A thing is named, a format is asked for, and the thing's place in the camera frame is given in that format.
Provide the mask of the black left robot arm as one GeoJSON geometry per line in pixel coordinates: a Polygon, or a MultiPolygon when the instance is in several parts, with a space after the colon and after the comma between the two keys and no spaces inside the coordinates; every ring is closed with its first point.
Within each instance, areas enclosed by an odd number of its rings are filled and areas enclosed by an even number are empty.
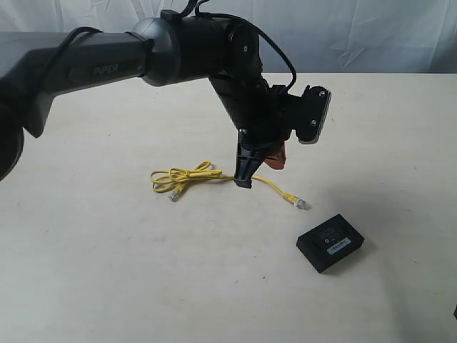
{"type": "Polygon", "coordinates": [[[230,14],[163,10],[132,31],[82,26],[67,34],[1,34],[1,175],[18,163],[24,136],[44,132],[62,94],[140,78],[152,86],[208,79],[238,130],[235,181],[248,188],[258,166],[277,154],[292,126],[282,109],[289,86],[262,76],[260,40],[266,34],[230,14]]]}

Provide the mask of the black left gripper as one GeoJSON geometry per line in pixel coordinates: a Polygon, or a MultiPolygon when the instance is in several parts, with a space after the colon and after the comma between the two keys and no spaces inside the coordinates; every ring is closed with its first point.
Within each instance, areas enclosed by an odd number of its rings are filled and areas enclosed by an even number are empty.
{"type": "Polygon", "coordinates": [[[234,110],[229,113],[238,129],[234,182],[250,189],[252,179],[264,163],[274,170],[286,164],[283,102],[288,96],[283,84],[270,86],[265,80],[248,85],[230,80],[234,110]]]}

